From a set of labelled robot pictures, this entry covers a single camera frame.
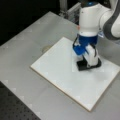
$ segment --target white board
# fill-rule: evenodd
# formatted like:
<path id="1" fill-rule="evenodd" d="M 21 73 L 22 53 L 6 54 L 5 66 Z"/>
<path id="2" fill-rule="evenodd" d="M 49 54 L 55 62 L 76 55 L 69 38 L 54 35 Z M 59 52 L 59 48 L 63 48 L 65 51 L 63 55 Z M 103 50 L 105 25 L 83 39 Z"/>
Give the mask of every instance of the white board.
<path id="1" fill-rule="evenodd" d="M 101 57 L 100 68 L 78 71 L 78 57 L 72 50 L 72 43 L 69 39 L 62 38 L 33 63 L 31 68 L 91 111 L 120 67 Z"/>

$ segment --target table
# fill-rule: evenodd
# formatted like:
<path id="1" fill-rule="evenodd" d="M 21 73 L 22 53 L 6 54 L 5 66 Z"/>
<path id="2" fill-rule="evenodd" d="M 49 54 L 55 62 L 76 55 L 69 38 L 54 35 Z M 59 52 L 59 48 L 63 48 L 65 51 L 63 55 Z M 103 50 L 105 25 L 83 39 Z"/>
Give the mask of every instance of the table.
<path id="1" fill-rule="evenodd" d="M 0 47 L 0 81 L 42 120 L 119 120 L 120 74 L 88 112 L 30 68 L 45 46 L 63 36 L 74 40 L 76 34 L 75 24 L 47 13 Z M 102 56 L 120 65 L 119 45 L 99 38 L 97 47 Z"/>

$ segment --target black object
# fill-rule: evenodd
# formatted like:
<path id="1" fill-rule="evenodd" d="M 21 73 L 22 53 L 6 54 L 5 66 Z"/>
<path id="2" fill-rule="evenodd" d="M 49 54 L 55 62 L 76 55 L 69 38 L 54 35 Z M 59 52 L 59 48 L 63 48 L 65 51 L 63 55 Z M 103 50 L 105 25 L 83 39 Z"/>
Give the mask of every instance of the black object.
<path id="1" fill-rule="evenodd" d="M 0 82 L 0 120 L 40 120 Z"/>
<path id="2" fill-rule="evenodd" d="M 95 66 L 89 66 L 86 59 L 83 57 L 82 61 L 78 61 L 77 62 L 77 67 L 79 71 L 83 71 L 83 70 L 89 70 L 89 69 L 93 69 L 93 68 L 98 68 L 102 65 L 101 60 L 98 59 L 98 64 Z"/>
<path id="3" fill-rule="evenodd" d="M 90 44 L 90 45 L 91 45 L 92 48 L 95 50 L 95 56 L 94 56 L 94 57 L 96 57 L 96 55 L 97 55 L 96 47 L 95 47 L 95 45 L 93 45 L 93 44 Z"/>
<path id="4" fill-rule="evenodd" d="M 79 2 L 82 3 L 82 6 L 84 6 L 88 2 L 98 2 L 105 7 L 111 8 L 110 0 L 79 0 Z"/>
<path id="5" fill-rule="evenodd" d="M 85 7 L 92 7 L 92 6 L 95 6 L 97 5 L 98 2 L 87 2 L 87 3 L 81 3 L 81 7 L 82 8 L 85 8 Z"/>
<path id="6" fill-rule="evenodd" d="M 77 41 L 77 38 L 78 38 L 78 35 L 77 35 L 77 37 L 75 38 L 75 40 L 74 40 L 74 42 L 73 42 L 73 48 L 75 47 L 75 43 L 76 43 L 76 41 Z"/>

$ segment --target dark background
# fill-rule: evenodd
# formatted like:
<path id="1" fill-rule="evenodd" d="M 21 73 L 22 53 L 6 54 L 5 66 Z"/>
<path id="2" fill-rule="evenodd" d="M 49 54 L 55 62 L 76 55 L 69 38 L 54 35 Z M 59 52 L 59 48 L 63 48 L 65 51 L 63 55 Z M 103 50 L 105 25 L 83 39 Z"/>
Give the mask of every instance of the dark background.
<path id="1" fill-rule="evenodd" d="M 103 0 L 68 0 L 68 9 L 78 1 L 103 4 Z M 59 0 L 0 0 L 0 45 L 49 11 L 59 14 Z"/>

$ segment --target gray table surface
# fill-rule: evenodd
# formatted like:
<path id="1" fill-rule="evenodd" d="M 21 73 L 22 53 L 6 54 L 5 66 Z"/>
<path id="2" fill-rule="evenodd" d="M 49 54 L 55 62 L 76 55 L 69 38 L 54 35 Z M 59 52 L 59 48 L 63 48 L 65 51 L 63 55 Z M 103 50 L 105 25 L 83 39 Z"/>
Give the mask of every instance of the gray table surface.
<path id="1" fill-rule="evenodd" d="M 45 46 L 76 34 L 75 24 L 47 13 L 0 47 L 0 81 L 42 120 L 120 120 L 120 74 L 88 112 L 30 68 Z M 119 45 L 99 38 L 98 50 L 120 65 Z"/>

